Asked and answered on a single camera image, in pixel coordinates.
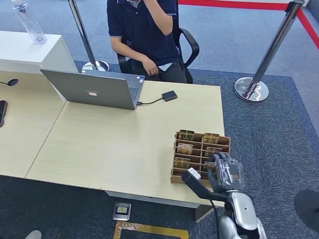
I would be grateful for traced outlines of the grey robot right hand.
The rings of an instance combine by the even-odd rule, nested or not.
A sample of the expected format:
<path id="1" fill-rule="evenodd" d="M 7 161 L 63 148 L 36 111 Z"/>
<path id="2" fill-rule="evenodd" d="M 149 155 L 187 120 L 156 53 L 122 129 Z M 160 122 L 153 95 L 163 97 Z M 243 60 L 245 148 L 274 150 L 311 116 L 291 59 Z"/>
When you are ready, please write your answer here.
<path id="1" fill-rule="evenodd" d="M 245 179 L 243 165 L 230 154 L 211 153 L 205 162 L 207 178 L 214 192 L 243 191 Z"/>

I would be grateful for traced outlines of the person's right hand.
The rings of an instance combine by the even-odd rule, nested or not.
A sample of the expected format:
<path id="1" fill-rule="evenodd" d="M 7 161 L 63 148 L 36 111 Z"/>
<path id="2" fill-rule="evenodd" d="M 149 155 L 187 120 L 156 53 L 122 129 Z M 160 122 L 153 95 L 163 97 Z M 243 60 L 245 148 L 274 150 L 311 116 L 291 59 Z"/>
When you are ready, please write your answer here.
<path id="1" fill-rule="evenodd" d="M 157 66 L 148 57 L 144 57 L 141 63 L 148 76 L 156 76 L 159 74 Z"/>

